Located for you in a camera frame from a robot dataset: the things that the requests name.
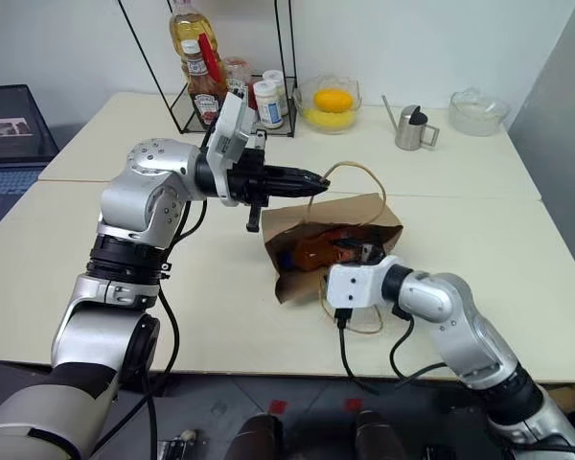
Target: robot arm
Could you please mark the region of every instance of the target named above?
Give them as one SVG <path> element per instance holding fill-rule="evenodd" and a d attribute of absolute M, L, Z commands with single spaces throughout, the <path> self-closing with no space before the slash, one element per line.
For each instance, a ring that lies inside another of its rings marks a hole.
<path fill-rule="evenodd" d="M 312 196 L 329 182 L 265 165 L 265 133 L 246 149 L 253 111 L 229 94 L 208 148 L 170 139 L 143 142 L 104 190 L 97 238 L 52 349 L 53 371 L 0 405 L 1 459 L 85 459 L 119 386 L 153 361 L 159 321 L 153 307 L 168 277 L 167 250 L 188 201 L 219 196 L 251 206 L 257 231 L 270 196 Z"/>
<path fill-rule="evenodd" d="M 328 300 L 336 309 L 394 303 L 392 312 L 398 317 L 422 318 L 444 362 L 483 402 L 497 434 L 516 444 L 575 447 L 573 426 L 477 310 L 471 289 L 460 277 L 413 271 L 395 256 L 376 265 L 334 265 Z M 516 452 L 520 455 L 532 452 Z M 556 455 L 544 452 L 537 458 L 575 458 Z"/>

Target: white jar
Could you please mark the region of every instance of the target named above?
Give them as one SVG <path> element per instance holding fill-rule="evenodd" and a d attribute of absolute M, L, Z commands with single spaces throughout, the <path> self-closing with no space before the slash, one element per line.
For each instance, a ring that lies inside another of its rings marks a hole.
<path fill-rule="evenodd" d="M 286 95 L 286 84 L 284 83 L 284 73 L 281 70 L 267 70 L 262 74 L 263 80 L 272 81 L 279 93 L 279 105 L 281 114 L 288 115 L 288 96 Z"/>
<path fill-rule="evenodd" d="M 258 81 L 253 85 L 260 121 L 265 127 L 274 129 L 284 123 L 279 104 L 279 93 L 275 83 L 268 80 Z"/>

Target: laptop screen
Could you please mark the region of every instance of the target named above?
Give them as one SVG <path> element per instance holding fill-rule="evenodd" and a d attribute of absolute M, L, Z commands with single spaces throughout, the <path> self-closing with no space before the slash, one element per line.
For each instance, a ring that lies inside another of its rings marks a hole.
<path fill-rule="evenodd" d="M 0 165 L 46 165 L 57 154 L 28 86 L 0 86 Z"/>

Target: paper bag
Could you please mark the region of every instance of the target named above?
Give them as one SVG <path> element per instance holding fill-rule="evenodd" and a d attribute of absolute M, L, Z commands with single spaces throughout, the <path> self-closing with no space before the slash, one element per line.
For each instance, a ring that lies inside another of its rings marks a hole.
<path fill-rule="evenodd" d="M 313 203 L 309 218 L 306 218 L 307 205 L 263 211 L 264 245 L 279 274 L 275 285 L 279 302 L 283 304 L 287 300 L 317 292 L 320 277 L 328 272 L 327 267 L 314 271 L 283 270 L 278 264 L 280 254 L 288 251 L 300 239 L 366 222 L 380 212 L 381 205 L 380 196 L 371 194 Z M 375 221 L 367 225 L 377 227 L 386 253 L 396 245 L 403 230 L 403 225 L 387 206 Z"/>

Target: laptop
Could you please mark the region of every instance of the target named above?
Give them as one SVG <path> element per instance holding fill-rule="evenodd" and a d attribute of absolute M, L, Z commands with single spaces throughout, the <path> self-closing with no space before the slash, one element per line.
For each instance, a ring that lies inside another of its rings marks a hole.
<path fill-rule="evenodd" d="M 28 86 L 0 86 L 0 219 L 57 154 Z"/>

